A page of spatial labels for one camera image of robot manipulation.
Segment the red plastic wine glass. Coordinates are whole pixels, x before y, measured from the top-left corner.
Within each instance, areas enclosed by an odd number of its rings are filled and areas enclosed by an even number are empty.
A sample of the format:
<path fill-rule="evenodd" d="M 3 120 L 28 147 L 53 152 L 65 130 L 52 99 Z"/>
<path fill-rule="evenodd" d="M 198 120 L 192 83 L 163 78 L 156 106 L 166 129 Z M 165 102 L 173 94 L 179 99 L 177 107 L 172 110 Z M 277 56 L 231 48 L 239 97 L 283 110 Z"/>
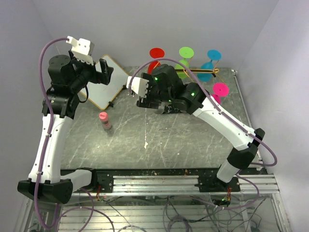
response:
<path fill-rule="evenodd" d="M 155 47 L 152 48 L 149 52 L 151 58 L 156 59 L 156 58 L 163 58 L 165 55 L 165 51 L 162 48 Z M 154 61 L 148 66 L 147 73 L 151 74 L 153 69 L 156 68 L 157 66 L 160 66 L 159 61 Z"/>

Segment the green plastic wine glass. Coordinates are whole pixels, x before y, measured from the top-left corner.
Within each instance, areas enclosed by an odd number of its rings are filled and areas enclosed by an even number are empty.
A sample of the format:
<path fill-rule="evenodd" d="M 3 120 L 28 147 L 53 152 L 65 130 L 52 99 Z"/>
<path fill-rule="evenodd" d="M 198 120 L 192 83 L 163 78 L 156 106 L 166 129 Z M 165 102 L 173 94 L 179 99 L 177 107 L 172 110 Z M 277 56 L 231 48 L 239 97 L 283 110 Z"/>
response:
<path fill-rule="evenodd" d="M 183 65 L 185 65 L 187 68 L 189 68 L 189 61 L 191 60 L 191 58 L 194 56 L 194 51 L 192 48 L 190 47 L 181 47 L 179 49 L 179 54 L 182 57 L 181 60 L 179 60 L 180 63 L 182 63 Z M 181 79 L 185 79 L 187 77 L 187 75 L 183 72 L 183 67 L 179 64 L 175 65 L 175 69 L 181 69 L 181 72 L 177 72 L 177 75 L 179 78 Z"/>

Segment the gold wine glass rack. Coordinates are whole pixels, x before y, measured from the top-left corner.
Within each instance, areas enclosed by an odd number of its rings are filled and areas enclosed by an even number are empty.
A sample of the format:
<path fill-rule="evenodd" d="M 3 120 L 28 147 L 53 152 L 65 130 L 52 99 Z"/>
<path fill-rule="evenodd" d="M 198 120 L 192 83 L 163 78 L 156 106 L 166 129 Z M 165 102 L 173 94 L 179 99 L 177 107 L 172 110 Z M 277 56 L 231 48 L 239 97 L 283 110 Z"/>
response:
<path fill-rule="evenodd" d="M 191 71 L 197 75 L 198 73 L 211 73 L 213 75 L 213 78 L 219 79 L 222 83 L 226 84 L 226 82 L 219 76 L 219 69 L 213 68 L 213 70 L 207 70 L 207 69 L 191 69 Z M 177 114 L 177 113 L 183 113 L 181 110 L 176 108 L 173 103 L 169 103 L 169 111 L 167 114 Z"/>

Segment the magenta plastic wine glass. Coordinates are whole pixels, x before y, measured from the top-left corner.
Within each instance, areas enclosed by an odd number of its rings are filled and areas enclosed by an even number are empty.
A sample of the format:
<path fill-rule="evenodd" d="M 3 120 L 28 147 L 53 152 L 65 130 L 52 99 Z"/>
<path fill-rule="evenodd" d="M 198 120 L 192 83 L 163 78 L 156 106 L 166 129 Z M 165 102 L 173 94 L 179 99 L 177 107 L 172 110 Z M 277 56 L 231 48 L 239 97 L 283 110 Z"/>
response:
<path fill-rule="evenodd" d="M 221 98 L 226 97 L 229 94 L 229 88 L 224 83 L 216 83 L 212 87 L 213 93 L 211 96 L 217 101 L 218 104 L 221 104 Z"/>

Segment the blue plastic wine glass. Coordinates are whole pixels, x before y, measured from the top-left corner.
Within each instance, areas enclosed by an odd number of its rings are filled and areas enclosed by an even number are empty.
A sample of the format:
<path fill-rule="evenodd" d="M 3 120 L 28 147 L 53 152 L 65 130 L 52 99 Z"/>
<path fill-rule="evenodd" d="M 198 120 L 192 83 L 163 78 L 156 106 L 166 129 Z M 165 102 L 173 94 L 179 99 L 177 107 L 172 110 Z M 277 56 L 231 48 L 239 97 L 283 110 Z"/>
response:
<path fill-rule="evenodd" d="M 213 70 L 214 68 L 213 61 L 219 61 L 222 55 L 219 51 L 212 49 L 207 52 L 207 56 L 210 59 L 209 62 L 204 63 L 200 68 Z M 211 80 L 213 75 L 211 73 L 198 73 L 197 77 L 200 81 L 208 82 Z"/>

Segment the clear wine glass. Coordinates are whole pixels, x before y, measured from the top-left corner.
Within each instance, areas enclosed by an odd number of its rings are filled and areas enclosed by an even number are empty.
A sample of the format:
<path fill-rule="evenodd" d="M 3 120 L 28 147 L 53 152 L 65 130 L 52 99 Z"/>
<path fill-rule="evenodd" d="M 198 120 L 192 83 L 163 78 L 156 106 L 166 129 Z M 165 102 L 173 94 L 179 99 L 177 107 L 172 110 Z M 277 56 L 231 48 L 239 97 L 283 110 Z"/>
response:
<path fill-rule="evenodd" d="M 154 113 L 157 115 L 167 114 L 169 111 L 168 106 L 169 106 L 168 103 L 162 102 L 159 104 L 158 108 L 155 109 Z"/>

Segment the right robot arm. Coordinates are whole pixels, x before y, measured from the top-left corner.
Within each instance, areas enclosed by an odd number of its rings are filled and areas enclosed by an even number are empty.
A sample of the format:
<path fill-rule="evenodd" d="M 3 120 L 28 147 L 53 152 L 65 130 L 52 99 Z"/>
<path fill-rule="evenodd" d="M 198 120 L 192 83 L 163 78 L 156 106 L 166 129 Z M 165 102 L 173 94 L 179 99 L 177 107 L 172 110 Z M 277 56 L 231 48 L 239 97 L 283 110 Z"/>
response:
<path fill-rule="evenodd" d="M 197 83 L 184 84 L 172 66 L 163 64 L 151 74 L 128 77 L 126 86 L 139 96 L 138 107 L 158 109 L 161 104 L 170 103 L 203 120 L 232 144 L 217 174 L 201 185 L 202 190 L 227 190 L 234 175 L 252 163 L 265 132 L 242 124 Z"/>

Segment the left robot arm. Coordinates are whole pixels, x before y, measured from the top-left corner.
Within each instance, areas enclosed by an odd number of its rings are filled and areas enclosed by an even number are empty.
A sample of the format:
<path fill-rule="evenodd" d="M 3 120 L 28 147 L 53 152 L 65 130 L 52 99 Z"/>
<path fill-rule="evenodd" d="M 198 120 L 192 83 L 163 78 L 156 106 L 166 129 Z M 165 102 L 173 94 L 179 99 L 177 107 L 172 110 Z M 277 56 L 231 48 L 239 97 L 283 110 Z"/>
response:
<path fill-rule="evenodd" d="M 66 204 L 73 192 L 84 188 L 93 192 L 98 188 L 96 170 L 78 168 L 61 176 L 60 163 L 64 143 L 81 103 L 78 93 L 91 82 L 108 85 L 113 68 L 105 59 L 86 63 L 72 52 L 56 55 L 49 60 L 51 86 L 42 107 L 42 136 L 34 165 L 26 180 L 18 182 L 17 190 L 32 200 Z"/>

